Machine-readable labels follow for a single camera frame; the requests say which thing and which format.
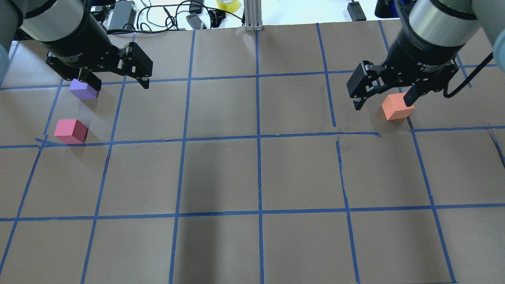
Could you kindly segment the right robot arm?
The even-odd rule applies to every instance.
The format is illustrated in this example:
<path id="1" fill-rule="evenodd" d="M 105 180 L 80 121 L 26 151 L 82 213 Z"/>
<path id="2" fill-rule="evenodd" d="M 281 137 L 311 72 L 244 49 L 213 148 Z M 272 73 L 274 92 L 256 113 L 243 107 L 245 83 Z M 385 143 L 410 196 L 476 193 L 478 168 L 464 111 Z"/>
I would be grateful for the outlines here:
<path id="1" fill-rule="evenodd" d="M 408 4 L 396 0 L 395 7 L 402 28 L 385 61 L 379 65 L 361 61 L 346 83 L 357 111 L 370 97 L 392 88 L 409 88 L 403 97 L 408 107 L 429 92 L 454 97 L 491 60 L 504 70 L 504 2 L 417 0 Z M 449 82 L 459 69 L 456 55 L 480 28 L 493 50 L 464 82 L 449 92 Z"/>

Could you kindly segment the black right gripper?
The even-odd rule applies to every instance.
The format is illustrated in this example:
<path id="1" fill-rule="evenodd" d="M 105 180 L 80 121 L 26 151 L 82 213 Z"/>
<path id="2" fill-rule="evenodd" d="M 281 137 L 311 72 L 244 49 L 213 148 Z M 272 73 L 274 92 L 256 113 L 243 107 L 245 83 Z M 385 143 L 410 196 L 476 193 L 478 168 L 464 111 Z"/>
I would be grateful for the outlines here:
<path id="1" fill-rule="evenodd" d="M 407 107 L 429 90 L 441 90 L 458 72 L 453 61 L 460 50 L 428 43 L 411 30 L 400 30 L 389 48 L 385 64 L 374 65 L 361 61 L 346 83 L 355 110 L 359 111 L 367 99 L 390 88 L 410 86 L 403 100 Z"/>

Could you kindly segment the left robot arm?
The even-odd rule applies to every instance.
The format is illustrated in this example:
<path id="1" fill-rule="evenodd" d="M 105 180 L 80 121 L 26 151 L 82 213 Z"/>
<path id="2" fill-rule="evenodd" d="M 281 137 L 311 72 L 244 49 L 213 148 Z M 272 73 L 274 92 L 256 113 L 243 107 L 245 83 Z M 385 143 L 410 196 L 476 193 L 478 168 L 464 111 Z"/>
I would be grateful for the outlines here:
<path id="1" fill-rule="evenodd" d="M 101 90 L 97 72 L 111 72 L 150 86 L 153 61 L 137 43 L 122 49 L 113 45 L 111 34 L 91 14 L 90 0 L 2 0 L 1 78 L 10 66 L 9 52 L 17 30 L 24 31 L 47 49 L 45 63 L 62 79 L 86 83 Z"/>

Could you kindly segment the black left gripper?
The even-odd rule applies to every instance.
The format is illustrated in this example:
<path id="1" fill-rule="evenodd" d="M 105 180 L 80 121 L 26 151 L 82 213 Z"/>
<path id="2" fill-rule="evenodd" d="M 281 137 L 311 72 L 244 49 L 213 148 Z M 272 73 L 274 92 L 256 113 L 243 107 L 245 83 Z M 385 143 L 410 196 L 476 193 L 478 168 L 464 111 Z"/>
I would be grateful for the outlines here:
<path id="1" fill-rule="evenodd" d="M 144 88 L 150 86 L 153 61 L 134 42 L 122 49 L 113 45 L 102 25 L 93 16 L 83 16 L 68 36 L 46 43 L 46 64 L 63 79 L 75 79 L 101 91 L 102 81 L 88 68 L 103 58 L 103 68 L 120 76 L 136 79 Z"/>

